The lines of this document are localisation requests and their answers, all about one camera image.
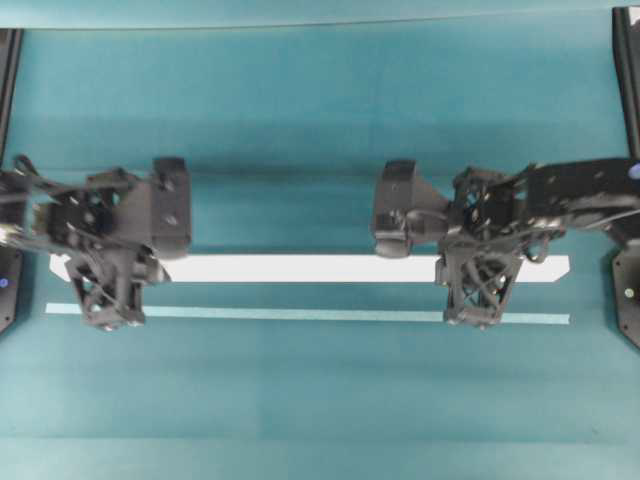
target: teal background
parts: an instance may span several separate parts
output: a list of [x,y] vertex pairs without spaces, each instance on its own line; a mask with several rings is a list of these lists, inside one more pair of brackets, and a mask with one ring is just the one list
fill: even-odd
[[[416,158],[446,188],[469,164],[627,155],[610,25],[602,8],[28,31],[7,158],[68,180],[181,155],[194,251],[370,252],[388,159]],[[20,319],[0,338],[0,478],[635,480],[640,354],[615,327],[611,248],[569,235],[553,253],[571,255],[571,273],[516,289],[510,311],[570,313],[570,326],[486,332],[150,318],[105,335],[43,313],[74,297],[30,256]],[[145,292],[149,305],[248,308],[440,310],[445,298],[385,284]]]

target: black bracket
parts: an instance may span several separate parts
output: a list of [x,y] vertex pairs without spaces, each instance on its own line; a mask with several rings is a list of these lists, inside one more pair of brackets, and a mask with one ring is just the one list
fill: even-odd
[[612,262],[618,328],[640,348],[640,251],[622,250]]

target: black metal frame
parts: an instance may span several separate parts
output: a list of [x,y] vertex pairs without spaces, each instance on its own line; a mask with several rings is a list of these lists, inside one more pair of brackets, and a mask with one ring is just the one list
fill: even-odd
[[[0,166],[9,129],[21,44],[22,30],[0,30]],[[19,250],[0,248],[0,333],[15,320],[23,258]]]
[[21,44],[22,30],[0,30],[0,166],[9,129]]

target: white object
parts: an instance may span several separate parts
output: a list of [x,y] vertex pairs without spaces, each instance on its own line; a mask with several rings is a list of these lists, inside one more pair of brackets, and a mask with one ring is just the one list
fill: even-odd
[[[50,269],[69,281],[67,255],[51,255]],[[189,255],[163,261],[179,283],[431,283],[436,255],[386,259],[376,255]],[[555,282],[569,272],[567,255],[525,261],[518,282]]]

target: white bar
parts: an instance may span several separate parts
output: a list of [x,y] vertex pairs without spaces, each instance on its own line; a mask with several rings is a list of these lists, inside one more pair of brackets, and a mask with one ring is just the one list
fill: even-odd
[[[163,261],[174,282],[195,283],[431,283],[436,255],[386,259],[376,255],[189,255]],[[69,280],[64,256],[51,256],[50,268]],[[518,282],[555,282],[569,272],[569,257],[549,256],[542,264],[525,261]]]
[[[45,313],[80,315],[75,303],[47,303]],[[442,312],[416,310],[319,310],[288,308],[209,308],[146,306],[149,317],[205,318],[224,320],[303,320],[356,322],[442,322]],[[569,325],[564,313],[505,313],[502,323],[532,325]]]

